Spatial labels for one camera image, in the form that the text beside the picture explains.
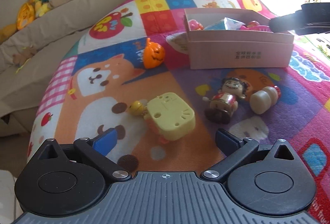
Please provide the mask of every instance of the metal screw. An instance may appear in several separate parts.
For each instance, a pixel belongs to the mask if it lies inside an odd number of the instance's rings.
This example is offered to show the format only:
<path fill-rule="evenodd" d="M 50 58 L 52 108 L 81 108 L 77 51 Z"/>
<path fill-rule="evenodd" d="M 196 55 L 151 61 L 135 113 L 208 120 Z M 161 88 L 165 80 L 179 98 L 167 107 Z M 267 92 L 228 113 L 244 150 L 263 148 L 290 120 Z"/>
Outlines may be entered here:
<path fill-rule="evenodd" d="M 215 170 L 207 170 L 207 171 L 204 171 L 204 173 L 203 173 L 203 176 L 207 177 L 207 178 L 216 178 L 219 175 L 220 175 L 219 172 L 215 171 Z"/>
<path fill-rule="evenodd" d="M 115 178 L 125 178 L 128 177 L 128 172 L 123 170 L 118 170 L 112 173 Z"/>

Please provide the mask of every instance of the white toy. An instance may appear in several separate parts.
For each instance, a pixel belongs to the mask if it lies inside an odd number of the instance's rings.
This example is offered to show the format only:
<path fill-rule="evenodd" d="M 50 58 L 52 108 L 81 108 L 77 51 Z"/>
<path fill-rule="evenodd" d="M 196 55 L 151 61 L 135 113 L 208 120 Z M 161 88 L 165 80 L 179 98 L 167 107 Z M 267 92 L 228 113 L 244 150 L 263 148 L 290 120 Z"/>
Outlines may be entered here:
<path fill-rule="evenodd" d="M 254 113 L 263 114 L 271 106 L 274 106 L 281 97 L 278 86 L 266 86 L 250 97 L 250 106 Z"/>
<path fill-rule="evenodd" d="M 9 171 L 0 170 L 0 223 L 10 224 L 22 213 L 14 192 L 16 178 Z"/>

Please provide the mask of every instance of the play mat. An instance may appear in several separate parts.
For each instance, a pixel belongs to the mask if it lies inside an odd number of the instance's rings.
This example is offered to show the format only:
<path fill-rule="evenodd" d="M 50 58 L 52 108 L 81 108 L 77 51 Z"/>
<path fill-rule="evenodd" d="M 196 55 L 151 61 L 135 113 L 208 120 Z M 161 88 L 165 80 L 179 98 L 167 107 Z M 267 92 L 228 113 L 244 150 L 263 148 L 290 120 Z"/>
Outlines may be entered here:
<path fill-rule="evenodd" d="M 184 9 L 195 7 L 246 8 L 274 17 L 259 0 L 128 0 L 97 22 L 60 63 L 37 112 L 28 156 L 46 138 L 72 143 L 115 128 L 117 145 L 107 157 L 133 174 L 136 170 L 199 174 L 224 158 L 214 142 L 219 127 L 261 143 L 284 138 L 317 183 L 310 213 L 328 223 L 330 68 L 326 59 L 306 37 L 296 37 L 288 68 L 190 70 L 183 16 Z M 150 70 L 142 62 L 147 37 L 166 50 L 165 62 Z M 207 103 L 202 97 L 214 96 L 224 77 L 237 77 L 249 87 L 230 124 L 220 126 L 205 118 Z M 280 87 L 281 98 L 264 114 L 254 114 L 249 97 L 273 85 Z M 196 128 L 180 140 L 160 144 L 143 118 L 126 109 L 133 101 L 147 102 L 166 92 L 176 93 L 195 110 Z"/>

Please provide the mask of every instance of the jack-o'-lantern face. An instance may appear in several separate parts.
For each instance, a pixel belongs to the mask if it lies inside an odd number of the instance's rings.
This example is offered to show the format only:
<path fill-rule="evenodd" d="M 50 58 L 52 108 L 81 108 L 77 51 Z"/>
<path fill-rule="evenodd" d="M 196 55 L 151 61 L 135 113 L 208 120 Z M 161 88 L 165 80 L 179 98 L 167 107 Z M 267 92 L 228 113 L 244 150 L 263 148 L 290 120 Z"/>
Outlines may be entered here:
<path fill-rule="evenodd" d="M 143 53 L 143 64 L 146 69 L 158 67 L 164 62 L 165 49 L 158 43 L 146 40 L 146 48 Z"/>

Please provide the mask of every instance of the cardboard box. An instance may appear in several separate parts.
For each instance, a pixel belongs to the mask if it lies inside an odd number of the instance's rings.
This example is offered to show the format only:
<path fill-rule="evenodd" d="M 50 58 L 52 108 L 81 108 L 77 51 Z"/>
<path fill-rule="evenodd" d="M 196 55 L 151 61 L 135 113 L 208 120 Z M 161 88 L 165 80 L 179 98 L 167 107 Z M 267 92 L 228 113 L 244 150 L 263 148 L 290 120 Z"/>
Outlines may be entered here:
<path fill-rule="evenodd" d="M 248 9 L 185 9 L 187 47 L 191 69 L 283 68 L 289 65 L 294 36 L 288 32 L 192 31 L 187 23 L 190 19 L 195 19 L 206 27 L 225 17 L 244 23 L 255 20 L 261 25 L 269 25 L 268 18 Z"/>

